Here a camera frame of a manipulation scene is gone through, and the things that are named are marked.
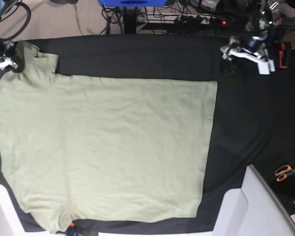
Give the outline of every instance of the light green t-shirt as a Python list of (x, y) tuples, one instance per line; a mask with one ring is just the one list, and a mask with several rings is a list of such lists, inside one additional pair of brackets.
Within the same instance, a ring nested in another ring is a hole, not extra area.
[(51, 232), (196, 216), (217, 82), (63, 76), (57, 55), (18, 49), (25, 70), (0, 80), (0, 153), (24, 212)]

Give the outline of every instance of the blue box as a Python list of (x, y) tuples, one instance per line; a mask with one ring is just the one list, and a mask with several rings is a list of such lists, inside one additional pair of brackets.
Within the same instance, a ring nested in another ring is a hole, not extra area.
[(164, 6), (167, 0), (100, 0), (106, 7), (115, 6)]

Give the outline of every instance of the black table surface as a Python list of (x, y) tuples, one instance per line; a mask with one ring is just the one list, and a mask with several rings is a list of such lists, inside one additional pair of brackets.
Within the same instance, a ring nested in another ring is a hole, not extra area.
[[(214, 125), (208, 154), (203, 200), (191, 219), (157, 223), (76, 220), (85, 235), (181, 234), (212, 231), (223, 196), (240, 188), (247, 165), (254, 164), (290, 214), (295, 213), (295, 175), (276, 182), (277, 167), (295, 167), (295, 51), (289, 68), (258, 74), (257, 65), (241, 60), (228, 73), (219, 48), (225, 40), (170, 35), (109, 35), (33, 40), (41, 51), (59, 55), (57, 73), (114, 78), (161, 78), (218, 81)], [(41, 231), (22, 212), (0, 171), (22, 225)]]

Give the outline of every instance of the scissors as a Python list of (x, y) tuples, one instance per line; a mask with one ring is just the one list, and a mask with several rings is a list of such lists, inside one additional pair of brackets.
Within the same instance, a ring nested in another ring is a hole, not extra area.
[(295, 173), (295, 169), (293, 169), (290, 165), (281, 166), (279, 169), (275, 171), (276, 181), (280, 182), (285, 180), (288, 176)]

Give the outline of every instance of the black cloth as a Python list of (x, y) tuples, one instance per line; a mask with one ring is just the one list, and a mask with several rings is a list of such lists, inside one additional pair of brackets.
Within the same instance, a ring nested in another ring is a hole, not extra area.
[[(193, 36), (112, 35), (32, 41), (41, 51), (59, 55), (57, 72), (115, 78), (218, 81), (203, 200), (196, 218), (157, 223), (74, 221), (85, 235), (180, 234), (212, 231), (223, 196), (240, 188), (247, 165), (254, 164), (290, 214), (295, 213), (295, 175), (275, 182), (283, 164), (295, 167), (295, 51), (288, 69), (267, 76), (241, 60), (227, 73), (219, 48), (225, 40)], [(0, 183), (8, 187), (0, 172)], [(8, 188), (27, 231), (39, 227), (24, 214)]]

